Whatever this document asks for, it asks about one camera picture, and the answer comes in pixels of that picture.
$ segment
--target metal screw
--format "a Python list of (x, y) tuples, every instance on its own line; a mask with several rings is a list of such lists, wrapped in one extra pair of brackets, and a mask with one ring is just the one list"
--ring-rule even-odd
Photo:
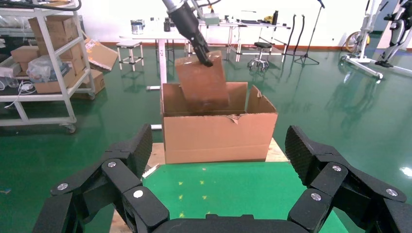
[(335, 171), (342, 171), (342, 168), (340, 166), (333, 166), (332, 168)]
[(394, 197), (398, 196), (398, 193), (393, 189), (388, 188), (386, 189), (386, 192), (391, 196), (394, 196)]
[(312, 193), (310, 195), (310, 197), (312, 197), (313, 200), (322, 200), (321, 195), (317, 194), (317, 193)]
[(68, 183), (61, 183), (61, 184), (57, 187), (57, 190), (60, 190), (60, 191), (65, 190), (68, 186), (69, 186)]
[(143, 191), (141, 191), (141, 190), (138, 190), (138, 191), (133, 193), (133, 197), (135, 197), (135, 198), (140, 198), (141, 196), (143, 196)]
[(110, 162), (107, 164), (108, 167), (114, 167), (116, 166), (116, 162)]

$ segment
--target microphone stand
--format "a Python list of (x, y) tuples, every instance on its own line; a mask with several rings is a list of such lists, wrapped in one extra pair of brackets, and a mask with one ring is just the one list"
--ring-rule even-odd
[(310, 42), (309, 42), (309, 45), (308, 45), (308, 49), (306, 50), (306, 53), (305, 53), (305, 54), (303, 54), (303, 55), (297, 55), (297, 56), (300, 56), (300, 58), (298, 58), (298, 59), (295, 60), (296, 63), (302, 64), (302, 65), (305, 65), (306, 59), (310, 59), (310, 60), (314, 61), (315, 64), (312, 64), (312, 65), (319, 65), (319, 62), (316, 61), (316, 60), (313, 59), (313, 58), (310, 58), (310, 57), (309, 57), (309, 54), (308, 54), (309, 49), (310, 49), (310, 45), (311, 45), (311, 43), (312, 43), (313, 35), (315, 34), (316, 25), (318, 24), (319, 15), (321, 14), (322, 8), (325, 8), (325, 5), (323, 5), (323, 2), (322, 2), (321, 0), (318, 0), (318, 1), (320, 2), (321, 7), (319, 8), (318, 17), (316, 18), (315, 27), (313, 28), (313, 31), (312, 31), (312, 37), (310, 38)]

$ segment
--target wooden platform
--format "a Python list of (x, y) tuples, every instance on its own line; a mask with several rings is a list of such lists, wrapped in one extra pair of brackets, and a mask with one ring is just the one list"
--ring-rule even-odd
[[(279, 145), (272, 138), (269, 145), (268, 154), (266, 155), (266, 162), (288, 162), (283, 151), (280, 149)], [(152, 155), (147, 163), (149, 166), (154, 167), (157, 164), (165, 164), (165, 151), (163, 143), (153, 143), (152, 145)], [(121, 219), (117, 211), (113, 214), (112, 225), (110, 227), (110, 233), (131, 233), (127, 225)]]

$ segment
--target metal shelving unit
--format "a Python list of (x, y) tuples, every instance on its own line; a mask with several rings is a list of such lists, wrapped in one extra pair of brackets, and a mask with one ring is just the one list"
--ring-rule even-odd
[[(59, 6), (61, 8), (74, 8), (75, 2), (71, 0), (71, 3), (67, 5)], [(56, 51), (53, 48), (52, 41), (50, 39), (49, 32), (46, 27), (46, 22), (44, 17), (55, 15), (61, 13), (62, 11), (59, 10), (47, 10), (47, 9), (19, 9), (19, 8), (0, 8), (0, 15), (1, 16), (24, 16), (24, 17), (36, 17), (41, 29), (41, 32), (44, 37), (44, 41), (47, 46), (47, 50), (49, 52), (49, 56), (51, 59), (51, 63), (53, 64), (53, 68), (56, 71), (57, 80), (59, 82), (59, 86), (61, 89), (61, 94), (31, 94), (31, 95), (1, 95), (0, 92), (0, 102), (13, 102), (16, 100), (14, 106), (16, 107), (20, 119), (3, 119), (0, 120), (0, 126), (16, 126), (16, 125), (38, 125), (38, 124), (59, 124), (61, 126), (67, 127), (70, 133), (73, 133), (76, 128), (74, 123), (76, 123), (77, 119), (73, 111), (73, 107), (70, 102), (70, 97), (74, 93), (88, 93), (91, 98), (94, 98), (94, 91), (95, 86), (93, 82), (93, 77), (90, 73), (90, 64), (87, 57), (87, 52), (85, 48), (85, 42), (83, 40), (83, 34), (80, 27), (79, 17), (77, 15), (77, 11), (73, 11), (73, 15), (75, 18), (75, 23), (77, 26), (77, 31), (79, 37), (72, 40), (68, 44), (64, 45), (63, 47), (57, 49)], [(69, 50), (71, 47), (76, 45), (77, 43), (81, 44), (82, 51), (83, 51), (83, 60), (86, 64), (85, 73), (83, 76), (76, 82), (73, 87), (66, 88), (66, 85), (63, 80), (62, 73), (60, 72), (60, 68), (57, 62), (57, 57), (64, 53), (65, 51)], [(79, 88), (80, 84), (85, 80), (86, 77), (89, 77), (90, 80), (90, 88)], [(64, 101), (68, 116), (67, 117), (44, 117), (44, 118), (28, 118), (26, 112), (21, 105), (22, 102), (31, 102), (31, 101)]]

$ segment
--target green mat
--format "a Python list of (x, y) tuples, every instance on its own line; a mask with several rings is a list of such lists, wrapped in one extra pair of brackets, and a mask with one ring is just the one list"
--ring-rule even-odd
[[(163, 165), (143, 181), (171, 219), (254, 215), (286, 219), (306, 189), (289, 163)], [(332, 211), (321, 232), (348, 232)]]

